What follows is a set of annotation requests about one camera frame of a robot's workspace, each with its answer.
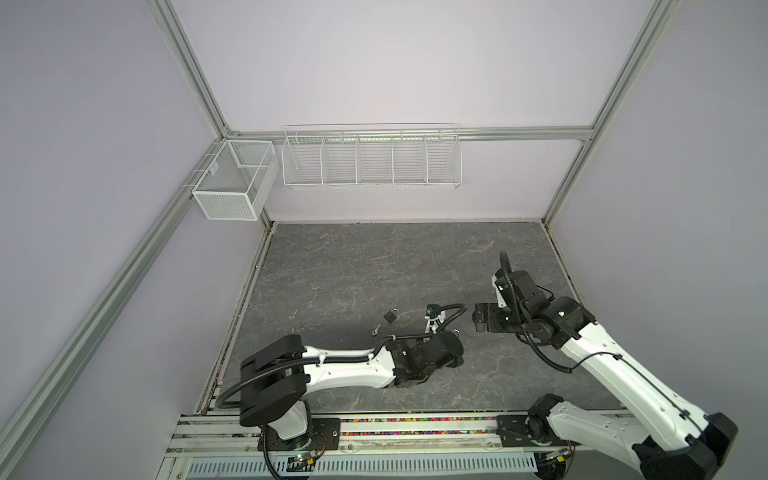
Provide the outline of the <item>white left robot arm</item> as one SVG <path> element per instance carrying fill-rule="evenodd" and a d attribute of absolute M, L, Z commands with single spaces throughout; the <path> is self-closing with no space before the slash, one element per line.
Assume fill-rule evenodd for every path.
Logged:
<path fill-rule="evenodd" d="M 325 350 L 286 335 L 240 364 L 239 424 L 270 427 L 284 441 L 308 434 L 310 410 L 304 397 L 319 391 L 366 387 L 408 388 L 443 368 L 463 364 L 464 347 L 451 331 L 390 336 L 366 350 Z"/>

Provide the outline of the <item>black padlock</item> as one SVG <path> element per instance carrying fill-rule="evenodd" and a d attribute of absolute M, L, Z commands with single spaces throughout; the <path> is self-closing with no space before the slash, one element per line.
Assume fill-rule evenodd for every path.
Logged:
<path fill-rule="evenodd" d="M 388 323 L 394 323 L 399 318 L 399 316 L 400 316 L 400 311 L 397 308 L 393 308 L 384 315 L 384 319 Z"/>

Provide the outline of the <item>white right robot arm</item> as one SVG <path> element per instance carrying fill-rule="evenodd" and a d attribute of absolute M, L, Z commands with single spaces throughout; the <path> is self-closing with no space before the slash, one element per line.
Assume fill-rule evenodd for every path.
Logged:
<path fill-rule="evenodd" d="M 545 394 L 509 434 L 537 445 L 570 441 L 612 457 L 646 479 L 712 479 L 738 434 L 725 414 L 684 399 L 623 349 L 577 300 L 546 294 L 526 271 L 503 266 L 492 277 L 495 303 L 478 303 L 480 332 L 515 335 L 549 367 L 584 369 L 632 416 L 611 420 Z"/>

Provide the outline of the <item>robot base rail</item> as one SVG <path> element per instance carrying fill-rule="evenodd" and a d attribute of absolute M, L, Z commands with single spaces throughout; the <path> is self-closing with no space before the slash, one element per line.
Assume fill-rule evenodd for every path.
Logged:
<path fill-rule="evenodd" d="M 282 447 L 232 415 L 182 418 L 157 474 L 160 479 L 353 479 L 520 474 L 565 471 L 575 442 L 537 446 L 503 432 L 519 412 L 358 413 L 315 418 L 309 446 Z"/>

